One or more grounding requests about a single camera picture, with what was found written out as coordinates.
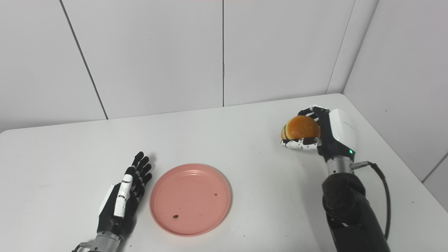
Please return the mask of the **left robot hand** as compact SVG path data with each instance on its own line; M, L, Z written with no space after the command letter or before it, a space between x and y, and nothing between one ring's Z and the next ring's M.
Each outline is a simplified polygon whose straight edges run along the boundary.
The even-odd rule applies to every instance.
M150 158L144 152L137 153L122 181L109 190L99 213L97 233L128 238L135 227L135 215L146 185L152 179L151 169Z

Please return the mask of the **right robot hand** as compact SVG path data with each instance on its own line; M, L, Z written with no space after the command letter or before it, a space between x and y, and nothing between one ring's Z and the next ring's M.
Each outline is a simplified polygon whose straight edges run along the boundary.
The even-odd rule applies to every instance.
M317 151L327 162L337 156L354 161L356 130L348 113L314 105L298 112L281 130L281 145L288 149Z

